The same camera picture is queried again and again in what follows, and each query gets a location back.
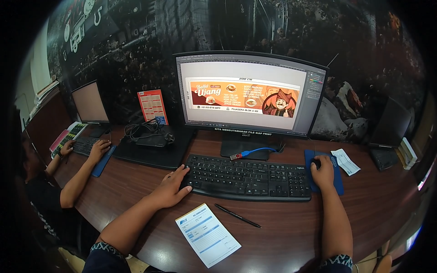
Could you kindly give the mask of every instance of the bracelet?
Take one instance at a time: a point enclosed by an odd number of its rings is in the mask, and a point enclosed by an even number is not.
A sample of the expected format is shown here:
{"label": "bracelet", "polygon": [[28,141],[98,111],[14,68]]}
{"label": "bracelet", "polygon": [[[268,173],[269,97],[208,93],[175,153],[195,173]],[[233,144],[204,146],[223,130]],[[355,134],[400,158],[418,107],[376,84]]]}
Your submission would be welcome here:
{"label": "bracelet", "polygon": [[61,154],[61,149],[59,149],[59,151],[58,151],[58,155],[59,155],[59,157],[62,159],[63,155]]}

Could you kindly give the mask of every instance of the person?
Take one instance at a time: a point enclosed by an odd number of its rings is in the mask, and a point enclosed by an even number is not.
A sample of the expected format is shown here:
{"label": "person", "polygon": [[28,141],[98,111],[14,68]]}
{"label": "person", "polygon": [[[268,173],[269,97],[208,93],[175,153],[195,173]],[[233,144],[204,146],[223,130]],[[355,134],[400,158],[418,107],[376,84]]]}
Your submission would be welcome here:
{"label": "person", "polygon": [[315,156],[321,166],[311,163],[311,175],[323,200],[322,265],[318,273],[352,272],[354,248],[352,229],[334,187],[334,168],[329,156]]}
{"label": "person", "polygon": [[[311,174],[323,198],[322,265],[318,273],[352,272],[352,230],[341,200],[334,188],[334,170],[328,156],[316,156],[321,167],[311,164]],[[192,190],[180,183],[189,168],[181,165],[167,174],[161,184],[148,196],[109,223],[92,246],[82,273],[129,273],[125,260],[144,226],[161,208],[172,207]]]}
{"label": "person", "polygon": [[[74,204],[84,189],[91,171],[110,148],[111,142],[108,140],[97,141],[86,162],[61,189],[55,187],[50,180],[61,163],[62,157],[68,156],[72,152],[73,143],[72,140],[68,141],[44,170],[45,166],[41,164],[31,141],[22,137],[17,175],[24,180],[25,191],[30,203],[44,222],[49,234],[56,237],[60,244],[77,247],[77,232],[81,216],[74,208]],[[94,243],[96,237],[93,237],[89,246]]]}

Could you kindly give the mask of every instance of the wall mural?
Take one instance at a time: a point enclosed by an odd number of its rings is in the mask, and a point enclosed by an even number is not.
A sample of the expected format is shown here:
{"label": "wall mural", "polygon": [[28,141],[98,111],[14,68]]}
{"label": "wall mural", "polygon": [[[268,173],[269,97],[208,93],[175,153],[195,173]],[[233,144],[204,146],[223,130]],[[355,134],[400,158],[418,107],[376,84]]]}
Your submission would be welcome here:
{"label": "wall mural", "polygon": [[330,64],[311,138],[360,143],[388,96],[417,122],[425,94],[420,54],[378,0],[65,0],[49,18],[47,46],[50,73],[70,104],[70,91],[97,79],[118,124],[142,116],[141,90],[161,89],[169,122],[180,117],[171,55],[189,51]]}

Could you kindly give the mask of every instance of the black keyboard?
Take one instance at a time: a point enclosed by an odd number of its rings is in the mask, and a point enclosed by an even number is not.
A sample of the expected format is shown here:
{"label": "black keyboard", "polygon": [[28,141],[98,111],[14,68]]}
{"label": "black keyboard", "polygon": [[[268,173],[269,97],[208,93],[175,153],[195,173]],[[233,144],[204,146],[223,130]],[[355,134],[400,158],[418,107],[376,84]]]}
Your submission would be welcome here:
{"label": "black keyboard", "polygon": [[78,137],[73,144],[73,152],[90,156],[91,148],[97,140],[99,140],[99,138]]}
{"label": "black keyboard", "polygon": [[190,172],[181,188],[190,185],[197,194],[240,201],[311,200],[305,165],[189,155],[186,166]]}

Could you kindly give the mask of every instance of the sleeve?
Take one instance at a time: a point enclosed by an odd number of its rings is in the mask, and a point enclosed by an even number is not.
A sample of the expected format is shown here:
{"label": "sleeve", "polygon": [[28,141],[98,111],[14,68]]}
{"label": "sleeve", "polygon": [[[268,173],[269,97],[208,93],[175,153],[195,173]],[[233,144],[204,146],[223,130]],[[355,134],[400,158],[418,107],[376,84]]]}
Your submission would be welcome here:
{"label": "sleeve", "polygon": [[62,212],[61,188],[51,186],[42,179],[35,179],[28,184],[28,195],[32,203],[46,210]]}
{"label": "sleeve", "polygon": [[316,273],[351,273],[353,265],[348,255],[336,255],[324,261]]}
{"label": "sleeve", "polygon": [[98,242],[91,247],[82,273],[130,273],[124,256],[113,246]]}

